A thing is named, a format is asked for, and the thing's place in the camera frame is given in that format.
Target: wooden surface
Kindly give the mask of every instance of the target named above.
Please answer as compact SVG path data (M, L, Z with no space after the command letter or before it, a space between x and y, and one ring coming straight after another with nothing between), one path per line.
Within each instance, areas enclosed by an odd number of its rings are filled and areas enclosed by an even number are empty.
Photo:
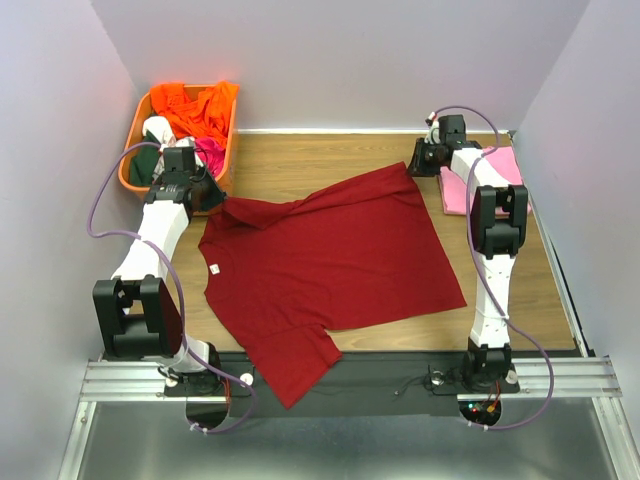
M474 138L487 146L492 137ZM392 163L408 163L415 135L241 135L238 140L234 195L286 202ZM476 275L465 221L460 216L443 214L437 179L422 178L417 183L468 306L385 325L331 332L343 351L467 348L474 318ZM198 242L205 222L203 218L193 219L173 256L185 290L187 331L195 338L210 341L218 350L241 350L203 294L208 269ZM511 318L546 348L572 349L573 339L533 215L529 215L527 228L527 239L512 275ZM533 349L525 339L514 333L511 336L514 349Z

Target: laundry basket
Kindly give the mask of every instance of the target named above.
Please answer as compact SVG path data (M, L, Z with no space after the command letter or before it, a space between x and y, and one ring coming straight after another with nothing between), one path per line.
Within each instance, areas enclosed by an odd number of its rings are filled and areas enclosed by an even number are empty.
M185 85L184 89L187 95L191 100L197 100L198 93L205 88L212 87L213 85ZM133 122L131 123L131 129L129 130L129 136L127 137L127 143L125 145L125 150L129 148L131 145L135 145L142 141L142 124L144 121L149 118L151 115L151 95L147 93L140 103L138 104L138 108L136 109L136 114L133 117ZM233 193L233 160L235 158L236 153L236 100L233 101L233 105L231 106L231 121L229 122L229 136L227 138L227 148L224 155L224 165L220 173L216 176L216 182L218 186L227 192L228 195ZM149 187L136 187L129 183L129 166L131 164L131 159L137 154L137 151L131 152L129 155L124 157L120 162L120 166L118 167L118 179L120 183L124 185L127 190L132 191L136 195L138 195L141 199L149 191ZM216 207L209 212L199 212L196 215L210 215L215 211L219 210L220 207Z

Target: gray wall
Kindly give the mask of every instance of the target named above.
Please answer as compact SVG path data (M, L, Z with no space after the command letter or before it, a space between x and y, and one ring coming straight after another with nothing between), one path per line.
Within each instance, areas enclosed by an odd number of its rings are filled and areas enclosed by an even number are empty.
M640 3L593 0L517 133L516 153L586 331L640 435Z
M136 94L86 0L6 4L0 44L0 477L46 480L100 351L93 283L127 243L84 227ZM97 224L133 227L129 200L109 188Z
M241 127L352 129L451 102L517 127L587 3L93 0L140 89L229 79Z

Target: t-shirt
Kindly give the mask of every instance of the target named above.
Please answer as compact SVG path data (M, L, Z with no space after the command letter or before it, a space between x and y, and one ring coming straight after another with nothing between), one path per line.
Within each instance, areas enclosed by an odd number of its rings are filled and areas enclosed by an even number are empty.
M402 163L295 202L229 198L199 246L209 305L287 408L340 359L325 329L465 306Z

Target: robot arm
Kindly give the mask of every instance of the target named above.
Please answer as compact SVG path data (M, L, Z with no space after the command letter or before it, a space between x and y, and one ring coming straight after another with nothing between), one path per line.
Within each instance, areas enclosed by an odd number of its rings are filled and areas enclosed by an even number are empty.
M107 358L143 359L194 373L204 369L182 342L182 319L166 286L167 267L144 241L157 245L171 259L193 212L208 211L225 198L204 167L196 165L192 147L166 148L165 171L149 189L138 235L109 280L99 280L93 301ZM142 313L131 312L134 303ZM211 345L186 336L186 344L216 364Z
M482 154L477 142L468 141L462 115L431 119L426 138L418 138L408 171L412 176L434 176L450 168L471 182L474 193L470 228L482 275L502 311L507 314L511 270L526 234L528 193L524 186L510 185L488 162L480 162L470 178L473 163ZM507 213L496 215L496 208ZM505 378L511 369L511 348L506 322L478 278L476 312L463 364L468 384Z

